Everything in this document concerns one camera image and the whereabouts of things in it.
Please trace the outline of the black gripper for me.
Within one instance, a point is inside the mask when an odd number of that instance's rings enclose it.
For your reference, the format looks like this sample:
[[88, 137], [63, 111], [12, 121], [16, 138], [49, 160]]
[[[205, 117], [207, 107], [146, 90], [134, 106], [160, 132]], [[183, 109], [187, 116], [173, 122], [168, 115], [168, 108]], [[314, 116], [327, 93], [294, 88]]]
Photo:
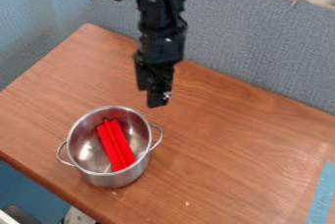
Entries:
[[146, 105], [157, 108], [172, 98], [175, 64], [184, 58], [188, 25], [164, 30], [146, 30], [136, 53], [138, 89], [146, 89]]

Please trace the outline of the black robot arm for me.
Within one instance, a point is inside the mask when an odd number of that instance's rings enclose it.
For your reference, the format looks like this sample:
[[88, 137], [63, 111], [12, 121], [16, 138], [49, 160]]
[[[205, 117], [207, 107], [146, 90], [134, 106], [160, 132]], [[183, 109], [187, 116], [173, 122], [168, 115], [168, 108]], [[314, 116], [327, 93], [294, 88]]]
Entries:
[[134, 56], [138, 89], [146, 106], [163, 107], [172, 97], [175, 64], [184, 58], [188, 23], [185, 0], [137, 0], [140, 49]]

